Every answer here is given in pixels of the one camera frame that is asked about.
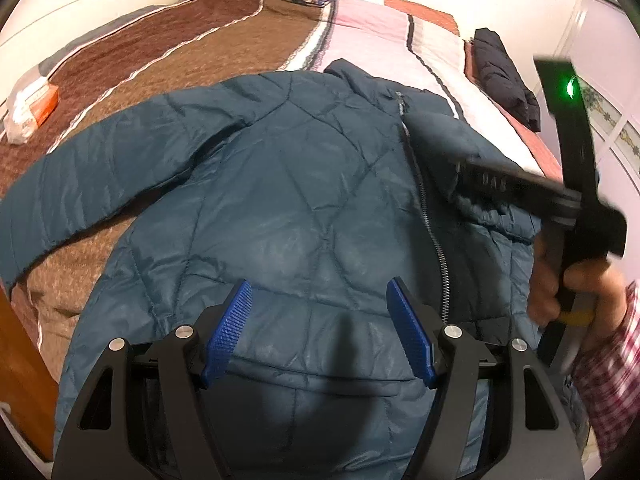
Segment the red plaid sleeve forearm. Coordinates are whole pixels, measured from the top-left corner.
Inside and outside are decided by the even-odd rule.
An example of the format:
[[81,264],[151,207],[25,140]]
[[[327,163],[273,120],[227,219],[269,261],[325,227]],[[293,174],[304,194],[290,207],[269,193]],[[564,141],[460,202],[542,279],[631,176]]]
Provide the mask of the red plaid sleeve forearm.
[[576,360],[574,383],[605,462],[639,414],[639,282],[626,289],[627,314],[613,336]]

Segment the person's right hand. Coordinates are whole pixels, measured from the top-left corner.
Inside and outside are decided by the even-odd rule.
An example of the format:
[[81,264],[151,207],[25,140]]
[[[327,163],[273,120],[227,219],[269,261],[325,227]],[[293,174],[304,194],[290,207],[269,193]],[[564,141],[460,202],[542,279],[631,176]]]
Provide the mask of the person's right hand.
[[591,259],[570,266],[559,282],[548,261],[544,234],[534,241],[534,266],[529,280],[527,313],[539,326],[555,321],[561,312],[555,299],[562,283],[573,292],[583,292],[596,298],[593,319],[582,341],[582,353],[600,348],[622,325],[627,313],[624,274],[607,258]]

